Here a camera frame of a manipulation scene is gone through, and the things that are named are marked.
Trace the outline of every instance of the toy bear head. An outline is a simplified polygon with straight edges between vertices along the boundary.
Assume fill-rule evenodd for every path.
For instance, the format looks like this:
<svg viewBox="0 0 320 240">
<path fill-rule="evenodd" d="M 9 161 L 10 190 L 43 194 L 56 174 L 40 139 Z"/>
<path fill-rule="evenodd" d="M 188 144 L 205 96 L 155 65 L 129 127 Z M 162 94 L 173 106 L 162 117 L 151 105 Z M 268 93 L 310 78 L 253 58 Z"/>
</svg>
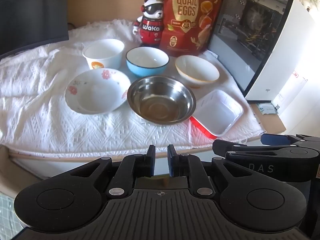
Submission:
<svg viewBox="0 0 320 240">
<path fill-rule="evenodd" d="M 163 17 L 163 0 L 144 0 L 141 11 L 145 17 L 161 19 Z"/>
</svg>

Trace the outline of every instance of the pink flower design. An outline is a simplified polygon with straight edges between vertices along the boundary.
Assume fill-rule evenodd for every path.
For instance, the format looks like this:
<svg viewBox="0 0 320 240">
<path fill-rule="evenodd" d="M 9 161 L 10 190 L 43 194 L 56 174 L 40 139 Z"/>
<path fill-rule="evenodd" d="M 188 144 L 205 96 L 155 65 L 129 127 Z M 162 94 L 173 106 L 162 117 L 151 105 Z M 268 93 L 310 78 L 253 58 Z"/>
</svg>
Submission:
<svg viewBox="0 0 320 240">
<path fill-rule="evenodd" d="M 124 91 L 124 93 L 122 94 L 121 99 L 124 99 L 127 96 L 127 92 L 128 92 L 128 90 Z"/>
<path fill-rule="evenodd" d="M 101 75 L 103 79 L 109 79 L 111 77 L 109 70 L 104 70 Z"/>
<path fill-rule="evenodd" d="M 70 93 L 73 94 L 73 95 L 76 95 L 76 94 L 78 93 L 77 88 L 74 87 L 74 86 L 70 86 L 70 87 L 68 88 L 68 90 L 69 90 Z"/>
</svg>

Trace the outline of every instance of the bowl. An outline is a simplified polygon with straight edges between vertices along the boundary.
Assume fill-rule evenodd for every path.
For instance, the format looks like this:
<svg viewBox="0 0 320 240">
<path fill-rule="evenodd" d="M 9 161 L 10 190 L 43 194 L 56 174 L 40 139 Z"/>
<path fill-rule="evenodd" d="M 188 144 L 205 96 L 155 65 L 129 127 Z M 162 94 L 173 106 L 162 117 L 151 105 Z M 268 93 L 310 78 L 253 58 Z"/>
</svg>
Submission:
<svg viewBox="0 0 320 240">
<path fill-rule="evenodd" d="M 138 116 L 162 125 L 183 122 L 196 109 L 193 92 L 166 76 L 148 76 L 136 80 L 128 90 L 127 99 Z"/>
<path fill-rule="evenodd" d="M 83 72 L 74 78 L 65 92 L 71 110 L 80 114 L 106 114 L 127 100 L 129 78 L 110 68 Z"/>
<path fill-rule="evenodd" d="M 113 68 L 121 66 L 124 43 L 116 39 L 95 41 L 82 50 L 90 69 Z"/>
<path fill-rule="evenodd" d="M 160 49 L 137 47 L 126 55 L 127 66 L 139 77 L 161 74 L 169 62 L 169 56 Z"/>
<path fill-rule="evenodd" d="M 175 65 L 180 76 L 192 88 L 212 84 L 220 76 L 218 69 L 213 64 L 196 56 L 180 56 L 176 58 Z"/>
</svg>

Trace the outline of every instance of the stainless steel bowl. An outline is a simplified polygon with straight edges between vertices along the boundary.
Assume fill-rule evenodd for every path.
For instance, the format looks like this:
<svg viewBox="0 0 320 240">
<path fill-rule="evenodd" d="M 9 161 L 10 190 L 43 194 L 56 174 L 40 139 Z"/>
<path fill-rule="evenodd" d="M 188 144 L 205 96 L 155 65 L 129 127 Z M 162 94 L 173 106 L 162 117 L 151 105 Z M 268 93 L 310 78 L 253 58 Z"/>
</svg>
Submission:
<svg viewBox="0 0 320 240">
<path fill-rule="evenodd" d="M 148 76 L 135 81 L 129 87 L 127 99 L 137 115 L 156 124 L 182 122 L 196 109 L 193 92 L 165 76 Z"/>
</svg>

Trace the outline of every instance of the panda figurine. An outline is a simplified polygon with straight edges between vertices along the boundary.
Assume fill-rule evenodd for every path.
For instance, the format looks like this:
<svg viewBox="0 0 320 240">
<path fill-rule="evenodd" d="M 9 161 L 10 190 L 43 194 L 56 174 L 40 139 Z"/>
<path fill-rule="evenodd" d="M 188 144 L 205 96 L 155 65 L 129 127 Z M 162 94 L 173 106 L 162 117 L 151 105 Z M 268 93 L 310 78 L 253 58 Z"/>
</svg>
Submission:
<svg viewBox="0 0 320 240">
<path fill-rule="evenodd" d="M 135 21 L 132 32 L 136 35 L 140 27 L 142 46 L 158 47 L 160 45 L 163 31 L 163 1 L 144 0 L 141 6 L 143 16 Z"/>
</svg>

